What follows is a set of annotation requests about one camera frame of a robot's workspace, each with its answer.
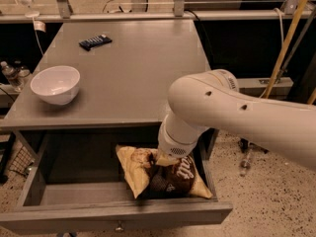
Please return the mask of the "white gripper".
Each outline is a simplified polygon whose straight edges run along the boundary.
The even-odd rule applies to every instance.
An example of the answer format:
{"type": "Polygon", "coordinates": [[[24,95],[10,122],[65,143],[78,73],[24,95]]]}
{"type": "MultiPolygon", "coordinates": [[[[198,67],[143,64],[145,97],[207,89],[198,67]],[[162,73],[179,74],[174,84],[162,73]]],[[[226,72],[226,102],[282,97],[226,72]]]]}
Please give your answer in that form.
{"type": "Polygon", "coordinates": [[[161,124],[158,133],[158,151],[156,164],[158,166],[171,166],[179,162],[178,158],[188,156],[197,145],[197,141],[189,144],[177,142],[168,132],[166,125],[161,124]]]}

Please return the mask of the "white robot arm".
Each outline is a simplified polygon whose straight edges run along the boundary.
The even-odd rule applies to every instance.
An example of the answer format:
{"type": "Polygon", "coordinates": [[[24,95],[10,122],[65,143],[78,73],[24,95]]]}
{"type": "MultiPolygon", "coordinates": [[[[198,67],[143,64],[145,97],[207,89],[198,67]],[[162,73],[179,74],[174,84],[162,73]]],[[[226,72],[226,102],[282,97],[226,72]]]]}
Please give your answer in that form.
{"type": "Polygon", "coordinates": [[[158,148],[182,158],[210,128],[234,133],[316,170],[316,107],[241,94],[236,78],[217,69],[177,79],[168,92],[158,148]]]}

